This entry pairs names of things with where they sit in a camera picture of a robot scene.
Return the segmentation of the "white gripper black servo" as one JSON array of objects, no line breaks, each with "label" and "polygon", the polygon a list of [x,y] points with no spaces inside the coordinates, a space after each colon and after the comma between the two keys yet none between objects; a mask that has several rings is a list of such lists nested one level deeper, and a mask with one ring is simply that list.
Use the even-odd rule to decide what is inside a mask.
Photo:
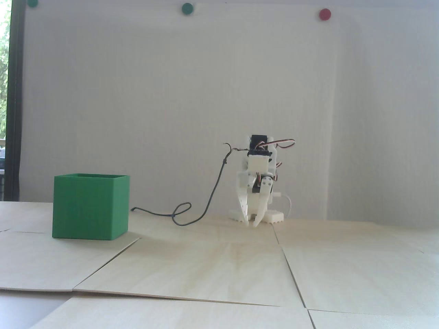
[{"label": "white gripper black servo", "polygon": [[253,226],[257,227],[268,209],[270,194],[272,193],[273,184],[277,181],[277,178],[277,174],[269,172],[260,173],[246,170],[237,174],[237,197],[240,204],[242,222],[246,226],[249,225],[248,194],[259,194],[253,223]]}]

